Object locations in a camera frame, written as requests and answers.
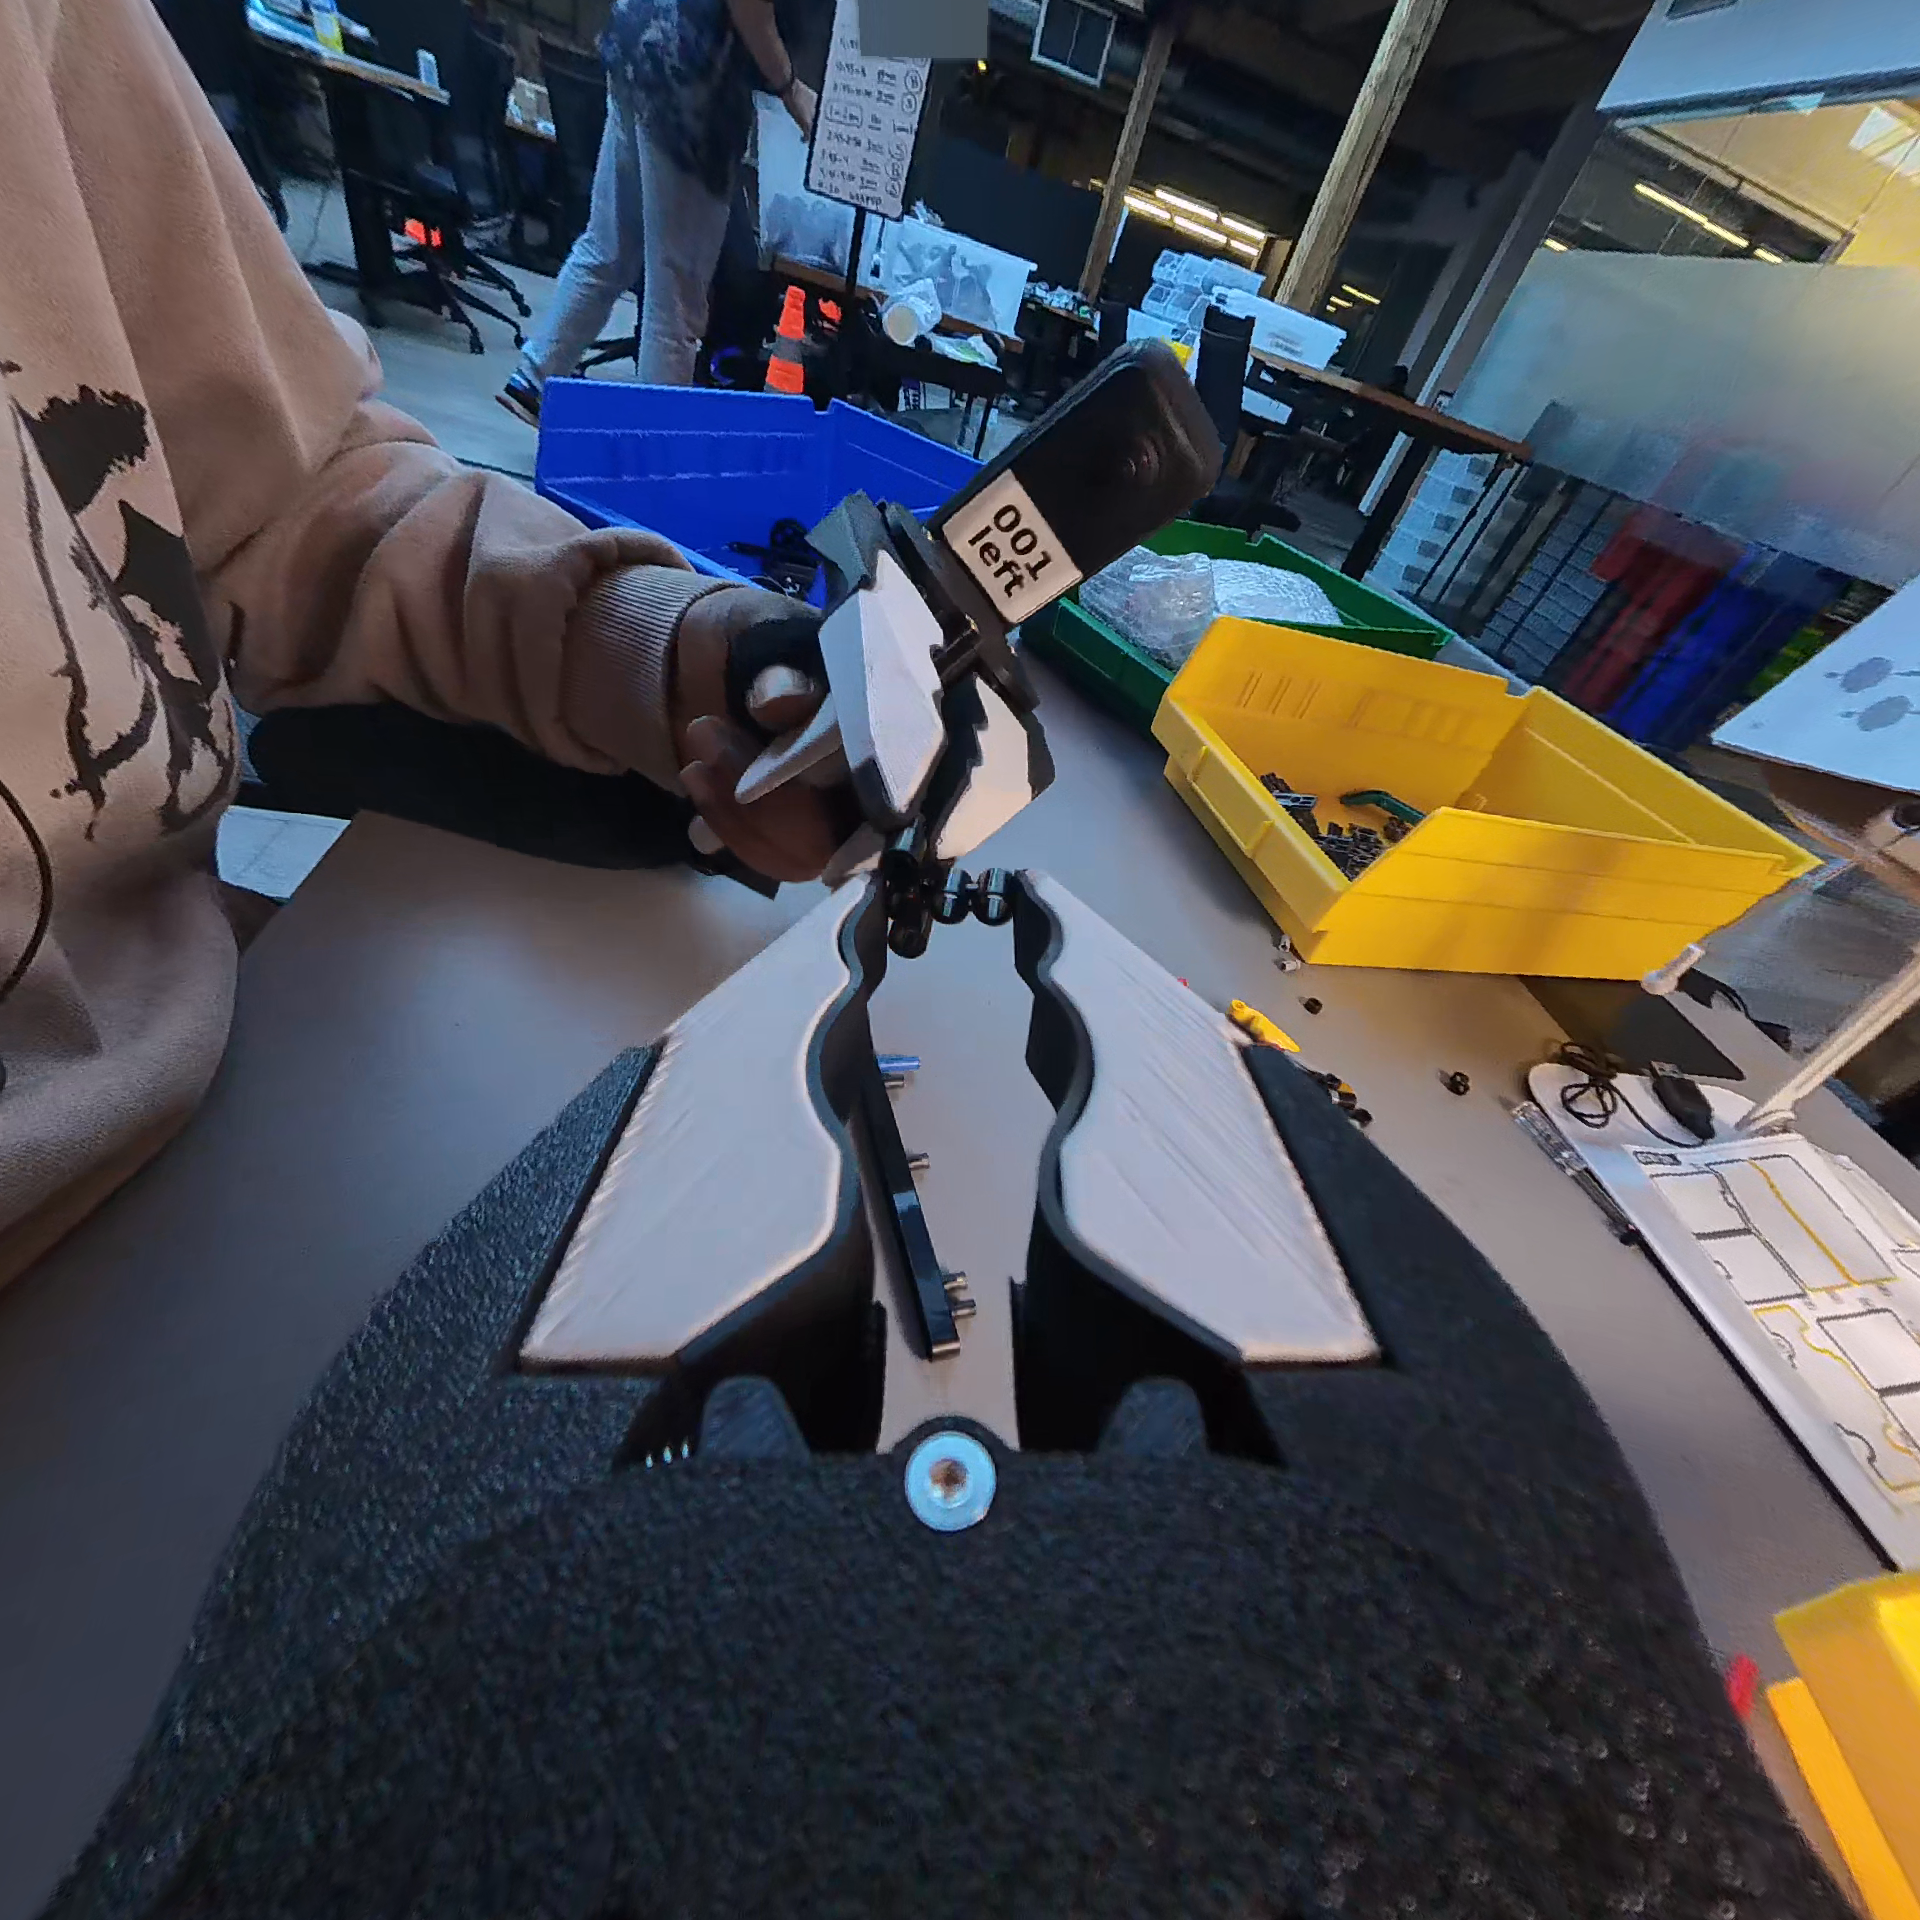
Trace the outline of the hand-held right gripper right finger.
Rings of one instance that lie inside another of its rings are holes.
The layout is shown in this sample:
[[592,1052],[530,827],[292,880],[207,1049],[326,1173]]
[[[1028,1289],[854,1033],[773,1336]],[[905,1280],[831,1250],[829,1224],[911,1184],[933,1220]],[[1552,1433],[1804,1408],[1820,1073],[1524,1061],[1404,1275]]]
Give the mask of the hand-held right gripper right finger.
[[1039,1214],[1068,1260],[1252,1369],[1378,1358],[1249,1067],[1252,1042],[1041,870],[1013,888]]

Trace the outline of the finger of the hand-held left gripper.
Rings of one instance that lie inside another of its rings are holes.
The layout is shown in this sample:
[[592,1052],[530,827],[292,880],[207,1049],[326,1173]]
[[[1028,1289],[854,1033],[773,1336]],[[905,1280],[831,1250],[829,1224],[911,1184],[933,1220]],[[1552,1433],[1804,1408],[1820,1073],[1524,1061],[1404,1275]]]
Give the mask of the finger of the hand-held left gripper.
[[887,552],[825,616],[823,667],[852,788],[870,824],[910,824],[944,753],[936,617]]
[[944,704],[946,754],[927,787],[927,851],[954,861],[1005,827],[1054,782],[1054,758],[1032,712],[991,683],[958,683]]

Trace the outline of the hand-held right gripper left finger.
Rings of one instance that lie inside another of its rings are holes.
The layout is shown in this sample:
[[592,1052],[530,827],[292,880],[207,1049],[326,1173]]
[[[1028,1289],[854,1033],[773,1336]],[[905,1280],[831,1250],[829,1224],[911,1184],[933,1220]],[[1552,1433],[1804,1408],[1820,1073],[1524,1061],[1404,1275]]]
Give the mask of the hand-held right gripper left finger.
[[692,1369],[869,1301],[849,1113],[880,949],[877,884],[847,880],[660,1036],[526,1369]]

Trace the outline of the black multi-hole connector piece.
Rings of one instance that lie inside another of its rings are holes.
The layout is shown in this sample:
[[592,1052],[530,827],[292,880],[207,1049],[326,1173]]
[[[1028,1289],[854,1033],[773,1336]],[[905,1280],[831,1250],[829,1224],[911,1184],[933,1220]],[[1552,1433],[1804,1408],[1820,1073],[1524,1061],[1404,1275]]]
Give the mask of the black multi-hole connector piece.
[[924,958],[936,928],[1005,926],[1015,914],[1015,874],[962,870],[944,858],[888,849],[880,858],[880,899],[887,946],[910,963]]

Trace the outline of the pile of small block pieces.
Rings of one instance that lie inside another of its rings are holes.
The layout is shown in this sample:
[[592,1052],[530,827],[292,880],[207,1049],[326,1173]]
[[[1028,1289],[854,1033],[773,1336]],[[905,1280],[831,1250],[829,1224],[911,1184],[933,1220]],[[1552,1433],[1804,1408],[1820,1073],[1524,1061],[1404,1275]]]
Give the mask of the pile of small block pieces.
[[1370,1126],[1374,1116],[1359,1105],[1358,1093],[1353,1086],[1341,1078],[1336,1073],[1324,1073],[1312,1067],[1295,1037],[1292,1037],[1277,1022],[1273,1022],[1265,1013],[1248,1003],[1246,998],[1231,998],[1226,1003],[1226,1019],[1234,1029],[1249,1042],[1258,1046],[1276,1049],[1292,1059],[1292,1062],[1304,1073],[1304,1077],[1316,1083],[1332,1105],[1345,1113],[1359,1130]]

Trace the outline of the thin black perforated beam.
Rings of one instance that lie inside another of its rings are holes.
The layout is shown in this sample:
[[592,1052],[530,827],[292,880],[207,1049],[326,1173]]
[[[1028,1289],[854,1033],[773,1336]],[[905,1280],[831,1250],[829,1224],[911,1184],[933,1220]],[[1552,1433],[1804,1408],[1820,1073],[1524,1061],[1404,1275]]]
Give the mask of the thin black perforated beam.
[[861,1077],[858,1121],[877,1180],[877,1214],[885,1245],[903,1270],[905,1299],[927,1361],[946,1361],[962,1348],[962,1332],[975,1316],[968,1278],[948,1268],[933,1245],[921,1202],[918,1173],[926,1156],[905,1147],[895,1117],[895,1093],[918,1067],[916,1059],[865,1052],[857,1061]]

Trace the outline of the blue plastic parts bin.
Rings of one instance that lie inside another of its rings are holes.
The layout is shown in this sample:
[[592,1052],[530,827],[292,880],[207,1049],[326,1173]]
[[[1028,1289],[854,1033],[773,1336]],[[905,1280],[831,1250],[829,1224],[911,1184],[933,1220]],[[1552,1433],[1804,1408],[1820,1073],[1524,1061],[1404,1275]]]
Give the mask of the blue plastic parts bin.
[[847,493],[930,515],[973,478],[964,450],[831,400],[767,392],[554,379],[543,389],[535,490],[590,528],[655,536],[697,571],[748,586],[734,539],[774,520],[810,528]]

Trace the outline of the grey desk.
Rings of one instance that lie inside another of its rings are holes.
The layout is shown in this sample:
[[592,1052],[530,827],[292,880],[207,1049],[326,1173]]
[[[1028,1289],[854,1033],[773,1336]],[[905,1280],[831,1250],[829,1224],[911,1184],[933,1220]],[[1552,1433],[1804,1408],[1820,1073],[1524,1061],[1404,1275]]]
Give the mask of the grey desk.
[[[1775,1614],[1881,1556],[1508,1117],[1553,1022],[1511,979],[1282,971],[1160,754],[1039,683],[1058,782],[978,859],[1041,868],[1199,998],[1258,1005],[1353,1083],[1370,1138],[1588,1388],[1716,1654],[1784,1677]],[[366,816],[262,928],[192,1125],[4,1291],[4,1916],[45,1905],[110,1803],[232,1524],[373,1301],[624,1046],[817,899]],[[1452,1070],[1471,1093],[1444,1091]]]

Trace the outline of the black spoked wheel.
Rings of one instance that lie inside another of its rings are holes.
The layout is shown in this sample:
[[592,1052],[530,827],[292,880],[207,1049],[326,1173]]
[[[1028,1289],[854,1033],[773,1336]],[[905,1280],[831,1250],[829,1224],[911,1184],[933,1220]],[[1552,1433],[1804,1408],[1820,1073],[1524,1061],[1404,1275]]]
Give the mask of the black spoked wheel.
[[817,597],[825,563],[798,520],[780,517],[760,539],[734,539],[726,552],[750,586],[798,601]]

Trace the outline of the wooden background table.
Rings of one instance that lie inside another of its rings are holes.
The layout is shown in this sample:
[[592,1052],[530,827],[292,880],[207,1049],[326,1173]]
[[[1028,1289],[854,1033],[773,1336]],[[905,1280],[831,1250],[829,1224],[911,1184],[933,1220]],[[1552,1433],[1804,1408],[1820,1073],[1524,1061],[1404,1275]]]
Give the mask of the wooden background table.
[[1332,372],[1329,369],[1309,369],[1258,345],[1249,348],[1249,364],[1264,369],[1279,382],[1279,396],[1284,400],[1302,400],[1309,394],[1319,397],[1332,396],[1359,409],[1366,424],[1388,426],[1394,436],[1407,441],[1407,450],[1391,462],[1375,505],[1365,515],[1359,533],[1338,565],[1338,571],[1356,580],[1362,580],[1378,563],[1438,453],[1492,456],[1497,464],[1527,464],[1530,460],[1530,446],[1527,441],[1498,436],[1401,394]]

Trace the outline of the heap of black beams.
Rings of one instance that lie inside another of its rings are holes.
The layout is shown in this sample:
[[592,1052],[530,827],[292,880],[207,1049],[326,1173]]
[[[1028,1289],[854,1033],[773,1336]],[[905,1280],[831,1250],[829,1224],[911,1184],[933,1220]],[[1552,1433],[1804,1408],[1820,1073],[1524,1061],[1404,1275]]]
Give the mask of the heap of black beams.
[[1353,880],[1365,874],[1380,852],[1394,849],[1407,832],[1396,832],[1382,814],[1370,809],[1345,809],[1345,819],[1324,824],[1319,798],[1294,788],[1279,776],[1258,776],[1264,793],[1279,805],[1282,814],[1292,819],[1319,849],[1319,852],[1335,867],[1341,877]]

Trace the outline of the white flip chart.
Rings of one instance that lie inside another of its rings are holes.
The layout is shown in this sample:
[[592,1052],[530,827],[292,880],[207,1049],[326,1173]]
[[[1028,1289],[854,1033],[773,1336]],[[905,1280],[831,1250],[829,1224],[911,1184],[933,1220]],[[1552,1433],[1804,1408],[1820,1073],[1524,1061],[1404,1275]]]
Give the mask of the white flip chart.
[[806,193],[881,222],[903,219],[927,76],[930,59],[865,58],[854,38],[837,38],[806,145]]

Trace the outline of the yellow plastic parts bin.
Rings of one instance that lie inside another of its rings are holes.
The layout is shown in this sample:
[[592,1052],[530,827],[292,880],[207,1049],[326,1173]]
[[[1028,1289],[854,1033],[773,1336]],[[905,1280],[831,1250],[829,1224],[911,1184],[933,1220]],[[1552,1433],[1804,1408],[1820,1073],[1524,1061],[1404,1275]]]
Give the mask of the yellow plastic parts bin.
[[1917,1916],[1917,1573],[1877,1576],[1773,1618],[1791,1677],[1767,1691],[1872,1917]]
[[[1221,617],[1153,716],[1165,779],[1306,965],[1639,981],[1816,856],[1548,691]],[[1258,776],[1423,811],[1345,880]]]

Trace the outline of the multicolour parts drawer racks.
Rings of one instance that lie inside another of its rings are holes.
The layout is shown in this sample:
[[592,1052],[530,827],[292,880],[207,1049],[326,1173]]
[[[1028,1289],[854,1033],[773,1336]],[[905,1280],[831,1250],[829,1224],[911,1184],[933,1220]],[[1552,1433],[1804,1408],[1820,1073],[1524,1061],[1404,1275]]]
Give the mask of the multicolour parts drawer racks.
[[1482,654],[1676,757],[1886,601],[1886,590],[1569,476],[1530,476],[1476,539]]

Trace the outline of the beige hoodie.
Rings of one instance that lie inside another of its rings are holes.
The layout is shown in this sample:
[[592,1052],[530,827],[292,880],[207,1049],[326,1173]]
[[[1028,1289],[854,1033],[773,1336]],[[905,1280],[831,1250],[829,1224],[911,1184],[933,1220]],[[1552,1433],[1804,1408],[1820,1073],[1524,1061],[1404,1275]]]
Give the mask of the beige hoodie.
[[1,83],[10,1282],[166,1146],[229,1041],[244,706],[212,573],[341,450],[442,449],[384,403],[151,4],[4,4]]

